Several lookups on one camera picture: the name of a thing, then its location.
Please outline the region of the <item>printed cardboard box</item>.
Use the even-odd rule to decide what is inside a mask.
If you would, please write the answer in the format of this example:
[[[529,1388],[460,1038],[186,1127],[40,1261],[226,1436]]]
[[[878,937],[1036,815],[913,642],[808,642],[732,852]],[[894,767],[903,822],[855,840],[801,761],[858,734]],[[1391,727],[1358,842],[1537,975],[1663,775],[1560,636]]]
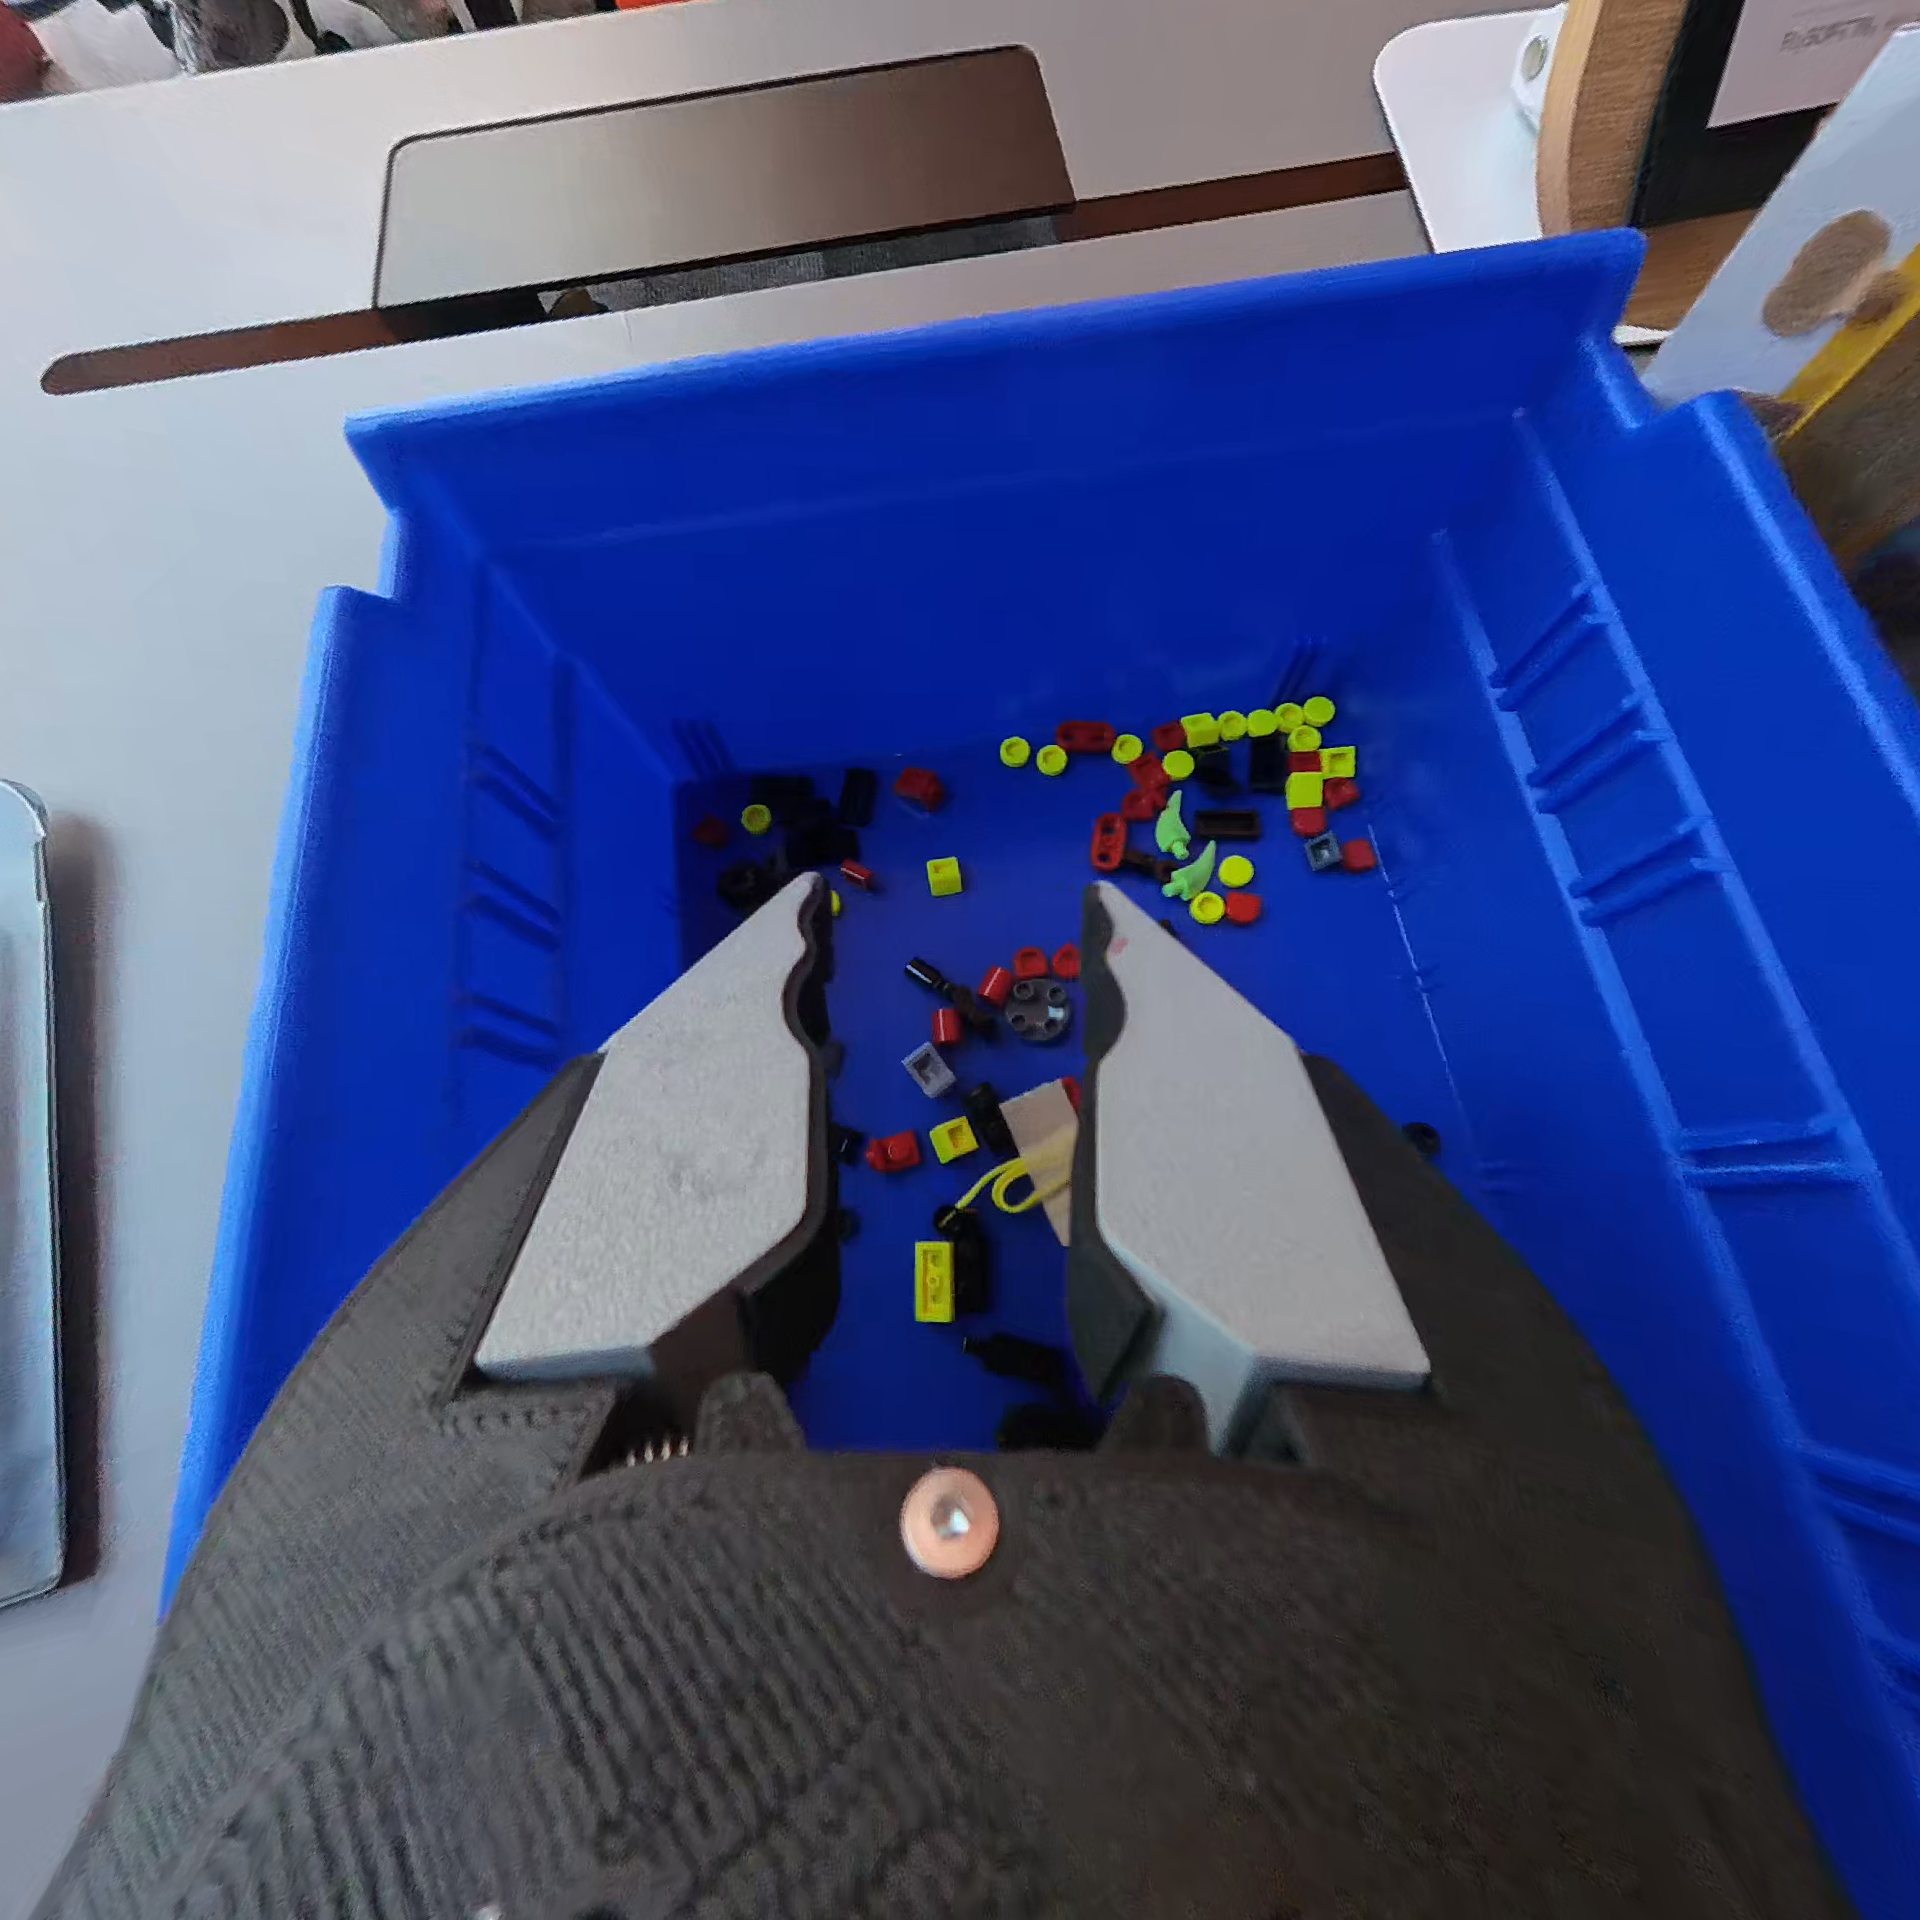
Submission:
[[[1762,424],[1846,570],[1916,526],[1919,29],[1892,29],[1647,366]]]

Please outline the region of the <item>pile of small lego pieces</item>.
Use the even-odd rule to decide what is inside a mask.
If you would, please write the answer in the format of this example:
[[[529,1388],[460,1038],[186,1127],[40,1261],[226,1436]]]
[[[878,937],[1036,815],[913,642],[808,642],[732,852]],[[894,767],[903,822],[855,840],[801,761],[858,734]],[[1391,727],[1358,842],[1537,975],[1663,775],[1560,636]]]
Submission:
[[[833,1148],[855,1226],[842,1230],[842,1318],[801,1380],[814,1436],[858,1449],[1082,1446],[1119,1413],[1122,1397],[1098,1402],[1073,1354],[1068,1247],[1046,1216],[960,1198],[1014,1151],[1007,1102],[1068,1073],[1082,1087],[1084,905],[1098,880],[1282,1025],[1308,1065],[1312,1000],[1296,986],[1311,965],[1355,957],[1355,911],[1386,910],[1358,753],[1319,727],[1334,714],[1311,700],[1235,711],[1232,730],[1201,713],[1198,728],[1148,734],[1073,718],[891,759],[808,742],[674,785],[688,960],[799,874],[830,890]],[[1170,788],[1192,830],[1185,861],[1156,847]],[[1164,898],[1169,868],[1208,840],[1209,888]],[[1017,975],[1068,985],[1066,1040],[1009,1031]]]

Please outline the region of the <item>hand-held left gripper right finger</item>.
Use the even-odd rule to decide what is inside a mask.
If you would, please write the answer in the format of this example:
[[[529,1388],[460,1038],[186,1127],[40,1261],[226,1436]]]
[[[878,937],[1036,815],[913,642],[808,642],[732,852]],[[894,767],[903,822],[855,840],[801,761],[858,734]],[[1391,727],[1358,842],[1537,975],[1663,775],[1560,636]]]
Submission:
[[[1431,1362],[1296,1040],[1134,898],[1084,905],[1068,1327],[1098,1402],[1170,1376],[1214,1449],[1268,1393],[1416,1393]]]

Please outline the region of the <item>wooden stand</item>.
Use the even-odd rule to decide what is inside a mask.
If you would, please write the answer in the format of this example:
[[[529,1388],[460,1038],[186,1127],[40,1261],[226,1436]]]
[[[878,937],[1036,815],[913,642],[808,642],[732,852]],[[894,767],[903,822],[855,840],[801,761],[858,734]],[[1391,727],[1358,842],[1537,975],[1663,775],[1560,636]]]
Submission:
[[[1545,70],[1535,162],[1545,234],[1626,223],[1688,10],[1688,1],[1568,1]],[[1647,256],[1619,341],[1651,345],[1666,336],[1754,218],[1747,207],[1647,228]]]

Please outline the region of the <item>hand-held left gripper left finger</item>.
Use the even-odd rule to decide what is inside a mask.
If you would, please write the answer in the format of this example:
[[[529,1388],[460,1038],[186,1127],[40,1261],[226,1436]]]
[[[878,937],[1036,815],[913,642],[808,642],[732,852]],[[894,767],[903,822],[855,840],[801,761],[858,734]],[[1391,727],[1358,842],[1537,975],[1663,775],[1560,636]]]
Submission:
[[[481,1376],[808,1370],[842,1305],[830,975],[830,890],[804,873],[600,1048]]]

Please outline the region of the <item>blue plastic storage bin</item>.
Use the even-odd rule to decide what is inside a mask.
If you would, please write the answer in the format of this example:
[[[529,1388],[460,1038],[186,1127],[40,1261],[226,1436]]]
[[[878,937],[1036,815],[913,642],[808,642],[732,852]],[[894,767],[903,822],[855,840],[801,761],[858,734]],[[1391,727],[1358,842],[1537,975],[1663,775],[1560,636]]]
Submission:
[[[1611,342],[1624,238],[809,342],[346,424],[162,1594],[326,1318],[575,1054],[732,929],[695,824],[875,784],[848,1125],[905,962],[1078,933],[1152,736],[1232,752],[1263,918],[1183,938],[1582,1326],[1680,1480],[1864,1913],[1916,1914],[1916,701],[1738,399]]]

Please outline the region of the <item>white round stand base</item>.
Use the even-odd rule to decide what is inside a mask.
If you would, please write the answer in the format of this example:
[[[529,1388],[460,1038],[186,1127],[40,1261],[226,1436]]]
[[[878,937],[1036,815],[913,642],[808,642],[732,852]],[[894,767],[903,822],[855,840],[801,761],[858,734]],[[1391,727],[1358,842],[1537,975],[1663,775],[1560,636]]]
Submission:
[[[1539,138],[1566,5],[1431,21],[1377,57],[1375,86],[1435,254],[1531,241]]]

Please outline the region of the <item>black white patterned cloth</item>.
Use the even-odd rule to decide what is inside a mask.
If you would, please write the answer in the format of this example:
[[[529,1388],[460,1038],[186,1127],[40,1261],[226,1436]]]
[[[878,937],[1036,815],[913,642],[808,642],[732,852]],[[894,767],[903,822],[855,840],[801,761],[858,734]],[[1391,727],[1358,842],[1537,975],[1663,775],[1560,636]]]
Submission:
[[[2,101],[612,14],[615,1],[6,1]]]

